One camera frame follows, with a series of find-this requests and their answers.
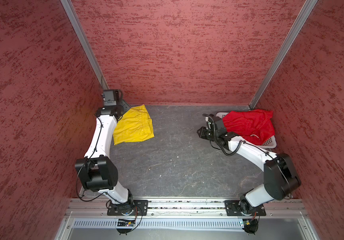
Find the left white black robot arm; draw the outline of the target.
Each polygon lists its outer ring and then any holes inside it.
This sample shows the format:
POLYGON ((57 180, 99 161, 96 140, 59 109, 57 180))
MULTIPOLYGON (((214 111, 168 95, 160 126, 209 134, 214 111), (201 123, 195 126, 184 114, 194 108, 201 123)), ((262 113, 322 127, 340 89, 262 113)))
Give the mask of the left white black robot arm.
POLYGON ((76 160, 75 169, 84 190, 110 199, 114 210, 129 216, 136 207, 133 196, 119 182, 119 172, 110 159, 114 130, 123 116, 120 100, 105 101, 96 112, 96 129, 84 157, 76 160))

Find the yellow shorts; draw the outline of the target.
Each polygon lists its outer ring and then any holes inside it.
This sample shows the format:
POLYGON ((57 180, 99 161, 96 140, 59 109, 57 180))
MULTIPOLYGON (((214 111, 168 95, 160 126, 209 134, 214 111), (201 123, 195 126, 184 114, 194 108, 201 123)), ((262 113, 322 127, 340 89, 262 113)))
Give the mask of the yellow shorts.
POLYGON ((153 120, 145 105, 128 110, 119 120, 113 134, 115 145, 143 142, 154 137, 153 120))

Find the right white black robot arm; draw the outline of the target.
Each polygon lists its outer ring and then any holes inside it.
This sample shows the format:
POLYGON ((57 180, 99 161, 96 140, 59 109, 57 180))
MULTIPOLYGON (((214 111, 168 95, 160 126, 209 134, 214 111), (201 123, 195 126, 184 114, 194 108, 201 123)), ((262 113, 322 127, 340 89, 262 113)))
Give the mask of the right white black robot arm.
POLYGON ((238 206, 231 208, 244 216, 254 216, 263 204, 281 201, 301 186, 301 180, 287 154, 276 154, 260 148, 242 136, 226 130, 222 118, 203 115, 206 126, 197 130, 200 138, 215 143, 216 149, 228 157, 240 155, 263 172, 263 184, 240 197, 238 206))

